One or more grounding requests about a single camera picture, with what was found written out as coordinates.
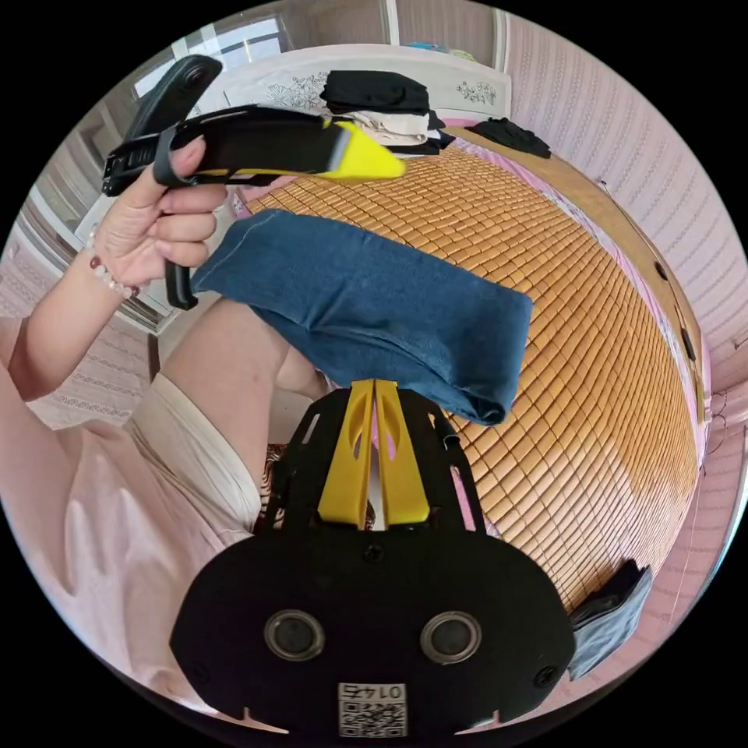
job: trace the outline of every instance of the qr code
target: qr code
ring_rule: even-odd
[[[402,685],[341,683],[338,703],[341,737],[403,738],[408,734],[408,703]]]

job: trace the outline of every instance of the pink shirt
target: pink shirt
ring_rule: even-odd
[[[190,583],[226,541],[125,431],[99,421],[53,431],[23,403],[7,370],[20,322],[0,319],[0,500],[26,563],[89,649],[224,718],[189,685],[168,639]]]

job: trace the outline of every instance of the hand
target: hand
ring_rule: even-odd
[[[199,137],[171,154],[174,171],[186,177],[205,154]],[[164,259],[198,267],[208,257],[205,240],[216,230],[213,211],[226,199],[223,185],[171,189],[153,178],[148,166],[112,204],[94,239],[94,250],[112,277],[142,286],[164,277]]]

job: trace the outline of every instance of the pink wall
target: pink wall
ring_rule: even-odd
[[[606,65],[510,14],[506,72],[512,119],[589,178],[605,179],[683,287],[709,347],[714,388],[739,383],[748,372],[748,344],[736,351],[732,339],[748,330],[748,263],[689,147]]]
[[[535,24],[510,16],[508,72],[512,119],[534,130],[614,198],[665,255],[708,345],[714,390],[748,376],[748,266],[732,221],[688,146],[626,81],[599,60]],[[719,409],[722,400],[714,398]],[[735,506],[743,428],[721,441],[712,425],[699,482],[681,531],[654,580],[640,625],[613,656],[584,678],[568,677],[535,714],[551,711],[636,665],[673,631],[719,557]]]
[[[0,316],[28,315],[54,282],[42,263],[11,241],[0,262]],[[146,339],[135,327],[112,320],[72,377],[32,409],[55,428],[93,419],[122,423],[148,384]]]

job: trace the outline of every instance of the leg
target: leg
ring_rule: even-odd
[[[248,306],[222,299],[195,323],[161,370],[231,444],[258,487],[270,399],[290,350]],[[294,383],[292,365],[286,374]]]
[[[324,376],[295,348],[289,348],[286,359],[280,367],[275,386],[279,390],[306,395],[318,400],[327,395],[329,387]]]

